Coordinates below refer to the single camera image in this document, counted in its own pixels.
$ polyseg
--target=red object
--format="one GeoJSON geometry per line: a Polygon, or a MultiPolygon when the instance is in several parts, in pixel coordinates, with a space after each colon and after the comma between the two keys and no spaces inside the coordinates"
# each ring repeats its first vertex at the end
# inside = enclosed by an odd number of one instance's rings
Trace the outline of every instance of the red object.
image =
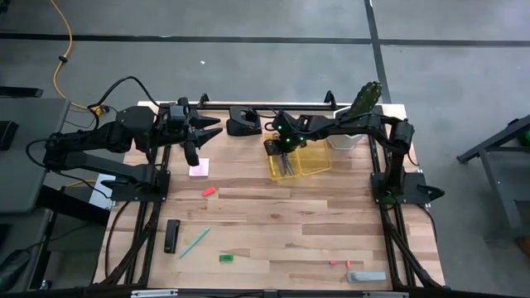
{"type": "Polygon", "coordinates": [[[215,192],[215,187],[210,187],[202,191],[202,196],[211,195],[215,192]]]}

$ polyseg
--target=wooden tabletop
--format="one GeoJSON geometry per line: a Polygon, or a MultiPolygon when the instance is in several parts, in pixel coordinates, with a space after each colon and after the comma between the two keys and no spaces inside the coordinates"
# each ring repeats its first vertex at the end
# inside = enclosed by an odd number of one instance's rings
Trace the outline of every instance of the wooden tabletop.
{"type": "MultiPolygon", "coordinates": [[[[383,112],[406,116],[401,104],[384,104],[383,112]]],[[[217,126],[226,128],[228,111],[200,113],[221,118],[217,126]]],[[[330,150],[330,170],[278,182],[268,178],[262,136],[230,137],[224,130],[198,153],[210,159],[207,178],[189,177],[184,152],[179,146],[171,149],[171,186],[161,209],[150,288],[391,289],[381,217],[369,184],[373,170],[367,137],[351,151],[330,150]],[[202,190],[211,186],[217,192],[204,198],[202,190]],[[163,252],[168,219],[182,221],[177,254],[163,252]],[[206,227],[211,227],[210,232],[179,259],[179,253],[206,227]],[[220,263],[220,254],[232,254],[234,261],[220,263]],[[387,281],[349,284],[346,260],[351,261],[352,271],[385,271],[387,281]],[[338,264],[332,266],[329,261],[338,264]]],[[[411,157],[416,160],[413,149],[411,157]]],[[[139,151],[125,156],[130,165],[145,162],[145,154],[139,151]]],[[[409,160],[405,163],[407,171],[416,170],[409,160]]],[[[120,205],[113,208],[108,227],[120,205]]],[[[131,203],[118,219],[109,249],[111,271],[131,245],[138,206],[131,203]]],[[[403,205],[403,216],[411,250],[433,279],[444,284],[430,219],[415,205],[403,205]]],[[[104,249],[96,282],[104,278],[104,249]]],[[[397,247],[396,252],[405,282],[397,247]]],[[[142,249],[138,255],[135,280],[143,253],[142,249]]]]}

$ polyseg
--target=yellow transparent container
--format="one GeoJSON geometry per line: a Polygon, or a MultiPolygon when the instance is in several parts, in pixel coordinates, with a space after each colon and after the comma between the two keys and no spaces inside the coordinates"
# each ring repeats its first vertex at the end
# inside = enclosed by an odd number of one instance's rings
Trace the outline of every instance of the yellow transparent container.
{"type": "MultiPolygon", "coordinates": [[[[266,133],[266,140],[272,139],[271,133],[266,133]]],[[[282,156],[267,156],[268,174],[271,180],[287,180],[303,175],[313,175],[331,168],[330,155],[327,142],[308,141],[306,147],[298,147],[295,151],[287,153],[292,172],[285,171],[282,156]]]]}

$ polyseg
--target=gray eraser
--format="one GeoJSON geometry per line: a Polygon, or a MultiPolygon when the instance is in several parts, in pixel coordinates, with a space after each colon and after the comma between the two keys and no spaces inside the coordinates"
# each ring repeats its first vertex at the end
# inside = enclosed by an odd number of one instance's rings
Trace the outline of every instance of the gray eraser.
{"type": "Polygon", "coordinates": [[[363,282],[363,281],[386,281],[387,277],[384,272],[348,272],[346,273],[348,282],[363,282]]]}

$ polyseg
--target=gray floor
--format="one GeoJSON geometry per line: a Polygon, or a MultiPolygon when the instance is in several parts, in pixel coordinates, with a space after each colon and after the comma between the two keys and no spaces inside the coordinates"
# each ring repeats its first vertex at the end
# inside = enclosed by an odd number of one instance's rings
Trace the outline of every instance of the gray floor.
{"type": "MultiPolygon", "coordinates": [[[[370,38],[363,0],[57,2],[76,34],[370,38]]],[[[371,3],[383,39],[530,41],[525,0],[371,3]]],[[[47,1],[18,0],[0,16],[0,31],[63,34],[65,28],[47,1]]],[[[56,96],[51,75],[66,42],[0,45],[1,84],[30,85],[43,88],[44,97],[56,96]]],[[[530,296],[529,259],[513,243],[482,239],[503,218],[480,163],[462,166],[455,160],[529,113],[530,48],[383,46],[381,51],[392,103],[406,104],[427,179],[446,190],[432,213],[447,285],[530,296]]],[[[371,45],[80,41],[60,86],[71,100],[88,104],[126,75],[138,76],[160,100],[198,99],[207,92],[213,100],[320,102],[332,89],[339,101],[349,102],[359,86],[380,74],[371,45]]],[[[108,104],[126,108],[144,99],[136,85],[126,83],[108,104]]],[[[69,119],[84,125],[91,120],[78,113],[69,119]]]]}

